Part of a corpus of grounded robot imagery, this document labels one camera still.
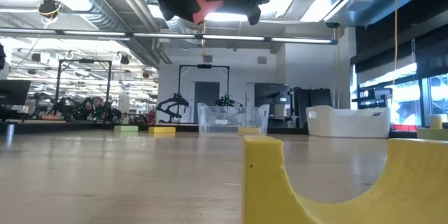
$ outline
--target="green block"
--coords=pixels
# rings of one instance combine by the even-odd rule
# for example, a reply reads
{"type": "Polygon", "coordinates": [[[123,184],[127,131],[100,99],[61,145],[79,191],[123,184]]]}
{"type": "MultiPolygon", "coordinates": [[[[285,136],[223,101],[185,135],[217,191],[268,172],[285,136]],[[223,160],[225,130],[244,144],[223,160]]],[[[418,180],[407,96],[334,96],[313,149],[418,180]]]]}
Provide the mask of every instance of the green block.
{"type": "Polygon", "coordinates": [[[115,126],[113,128],[115,132],[138,132],[139,126],[115,126]]]}
{"type": "Polygon", "coordinates": [[[417,138],[448,141],[448,129],[418,129],[417,138]]]}

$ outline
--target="monitor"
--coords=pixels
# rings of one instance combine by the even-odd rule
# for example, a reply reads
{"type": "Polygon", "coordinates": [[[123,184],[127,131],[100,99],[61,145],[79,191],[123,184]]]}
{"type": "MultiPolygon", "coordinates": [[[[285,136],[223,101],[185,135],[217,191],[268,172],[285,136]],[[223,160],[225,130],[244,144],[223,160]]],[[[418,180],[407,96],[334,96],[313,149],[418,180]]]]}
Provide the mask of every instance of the monitor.
{"type": "Polygon", "coordinates": [[[30,80],[0,80],[0,105],[24,106],[30,80]]]}

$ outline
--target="transparent container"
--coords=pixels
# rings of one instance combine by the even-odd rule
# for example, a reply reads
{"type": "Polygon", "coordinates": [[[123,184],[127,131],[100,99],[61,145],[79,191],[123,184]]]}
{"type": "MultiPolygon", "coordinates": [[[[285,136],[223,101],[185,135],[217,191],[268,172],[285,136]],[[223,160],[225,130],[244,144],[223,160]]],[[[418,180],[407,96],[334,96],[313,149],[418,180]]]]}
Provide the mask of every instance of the transparent container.
{"type": "Polygon", "coordinates": [[[200,134],[267,133],[269,105],[260,108],[220,107],[197,104],[200,134]]]}

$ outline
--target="door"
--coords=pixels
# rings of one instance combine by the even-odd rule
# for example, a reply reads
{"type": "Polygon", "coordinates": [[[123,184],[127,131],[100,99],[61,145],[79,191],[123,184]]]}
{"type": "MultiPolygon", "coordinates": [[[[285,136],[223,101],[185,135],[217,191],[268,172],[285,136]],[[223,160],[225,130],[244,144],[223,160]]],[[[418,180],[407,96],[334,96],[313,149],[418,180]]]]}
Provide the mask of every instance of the door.
{"type": "Polygon", "coordinates": [[[219,83],[196,82],[195,83],[195,121],[197,123],[197,104],[203,103],[207,106],[214,106],[219,100],[219,83]]]}

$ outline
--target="wooden floor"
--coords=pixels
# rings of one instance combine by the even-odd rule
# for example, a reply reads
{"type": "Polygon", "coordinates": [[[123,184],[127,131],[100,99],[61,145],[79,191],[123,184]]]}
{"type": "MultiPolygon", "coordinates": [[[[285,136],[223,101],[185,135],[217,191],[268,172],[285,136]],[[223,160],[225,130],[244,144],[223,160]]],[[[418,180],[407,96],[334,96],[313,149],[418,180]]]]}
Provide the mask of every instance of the wooden floor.
{"type": "MultiPolygon", "coordinates": [[[[296,192],[349,200],[382,172],[385,139],[285,141],[296,192]]],[[[242,139],[108,131],[0,139],[1,224],[240,223],[242,139]]]]}

